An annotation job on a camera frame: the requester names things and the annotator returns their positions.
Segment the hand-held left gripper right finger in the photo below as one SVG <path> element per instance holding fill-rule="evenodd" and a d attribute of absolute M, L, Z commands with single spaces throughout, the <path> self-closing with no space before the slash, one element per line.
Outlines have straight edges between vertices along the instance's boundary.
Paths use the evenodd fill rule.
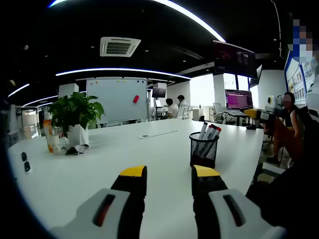
<path fill-rule="evenodd" d="M 193 211 L 200 239 L 284 239 L 283 227 L 269 224 L 260 208 L 236 189 L 228 189 L 219 172 L 191 167 Z"/>

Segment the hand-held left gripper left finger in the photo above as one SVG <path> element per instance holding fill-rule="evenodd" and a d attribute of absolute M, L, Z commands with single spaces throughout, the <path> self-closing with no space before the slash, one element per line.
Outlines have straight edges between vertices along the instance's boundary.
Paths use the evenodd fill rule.
<path fill-rule="evenodd" d="M 111 188 L 80 205 L 71 222 L 50 233 L 56 239 L 138 239 L 146 194 L 147 167 L 127 168 Z"/>

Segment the person's right hand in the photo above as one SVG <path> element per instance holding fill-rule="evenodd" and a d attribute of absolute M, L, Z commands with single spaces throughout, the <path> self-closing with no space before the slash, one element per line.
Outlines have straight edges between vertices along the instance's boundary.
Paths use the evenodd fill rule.
<path fill-rule="evenodd" d="M 278 117 L 269 119 L 268 121 L 266 121 L 266 123 L 264 123 L 264 134 L 270 136 L 277 136 L 282 126 L 282 121 Z"/>

